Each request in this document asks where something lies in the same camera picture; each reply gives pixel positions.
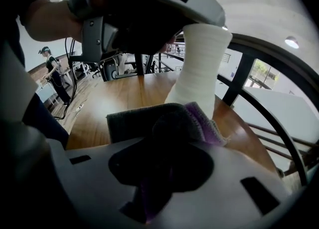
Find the woman in black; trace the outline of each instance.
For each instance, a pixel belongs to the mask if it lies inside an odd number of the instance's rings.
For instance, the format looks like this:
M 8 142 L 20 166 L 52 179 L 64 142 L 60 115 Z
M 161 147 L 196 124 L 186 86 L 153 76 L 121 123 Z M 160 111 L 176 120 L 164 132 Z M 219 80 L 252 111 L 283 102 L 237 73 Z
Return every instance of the woman in black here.
M 51 55 L 51 51 L 48 47 L 42 48 L 40 51 L 41 55 L 46 58 L 46 67 L 48 69 L 48 73 L 42 77 L 42 79 L 47 79 L 51 82 L 54 89 L 56 90 L 58 96 L 63 100 L 64 105 L 68 105 L 70 103 L 70 96 L 65 91 L 63 84 L 61 82 L 60 74 L 57 71 L 58 65 L 55 58 Z

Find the wooden table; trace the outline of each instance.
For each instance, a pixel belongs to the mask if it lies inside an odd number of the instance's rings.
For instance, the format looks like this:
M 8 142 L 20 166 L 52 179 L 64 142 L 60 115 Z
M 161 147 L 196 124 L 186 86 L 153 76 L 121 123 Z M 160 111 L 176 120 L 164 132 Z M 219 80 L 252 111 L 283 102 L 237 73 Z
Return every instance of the wooden table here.
M 177 77 L 177 72 L 167 72 L 100 82 L 90 94 L 73 125 L 67 149 L 110 144 L 106 116 L 163 104 Z M 215 99 L 213 119 L 221 134 L 230 139 L 226 144 L 227 148 L 238 150 L 277 173 L 273 161 L 258 137 L 218 97 Z

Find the black robot arm part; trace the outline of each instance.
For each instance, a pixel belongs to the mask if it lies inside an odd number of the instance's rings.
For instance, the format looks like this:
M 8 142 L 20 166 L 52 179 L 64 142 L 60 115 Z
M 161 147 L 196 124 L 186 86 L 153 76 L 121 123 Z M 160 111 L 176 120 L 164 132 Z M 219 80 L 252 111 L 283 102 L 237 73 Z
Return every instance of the black robot arm part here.
M 98 63 L 116 53 L 154 55 L 187 24 L 225 24 L 216 0 L 110 0 L 102 11 L 93 10 L 90 0 L 68 3 L 84 20 L 83 54 L 72 61 Z

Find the wooden floor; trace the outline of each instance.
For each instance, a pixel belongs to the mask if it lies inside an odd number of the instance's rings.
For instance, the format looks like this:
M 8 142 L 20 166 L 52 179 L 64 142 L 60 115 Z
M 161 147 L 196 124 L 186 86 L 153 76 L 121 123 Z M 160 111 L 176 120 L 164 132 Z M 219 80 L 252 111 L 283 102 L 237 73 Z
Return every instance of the wooden floor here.
M 82 104 L 84 104 L 85 106 L 85 101 L 88 99 L 91 91 L 96 87 L 96 85 L 100 81 L 103 81 L 102 77 L 94 76 L 94 78 L 92 78 L 91 75 L 88 75 L 88 77 L 78 80 L 77 91 L 74 96 L 73 102 L 67 110 L 66 117 L 64 120 L 58 120 L 58 122 L 64 127 L 64 129 L 66 129 L 68 133 L 71 132 L 76 117 L 79 113 L 81 113 L 81 111 L 77 113 L 76 109 Z M 72 87 L 69 87 L 67 89 L 67 93 L 69 94 L 69 96 L 72 95 Z M 59 104 L 54 106 L 54 108 L 51 110 L 51 114 L 53 116 L 62 117 L 65 110 L 65 106 L 63 105 L 63 102 L 60 98 L 58 99 L 58 101 Z

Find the white paper roll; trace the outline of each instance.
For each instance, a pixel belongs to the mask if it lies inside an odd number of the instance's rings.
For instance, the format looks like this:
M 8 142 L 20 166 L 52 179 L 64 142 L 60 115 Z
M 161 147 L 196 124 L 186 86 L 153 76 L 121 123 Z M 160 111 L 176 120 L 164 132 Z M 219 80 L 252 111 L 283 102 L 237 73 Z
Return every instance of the white paper roll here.
M 232 34 L 210 24 L 187 25 L 183 31 L 184 65 L 165 103 L 197 102 L 207 117 L 212 118 L 218 68 Z

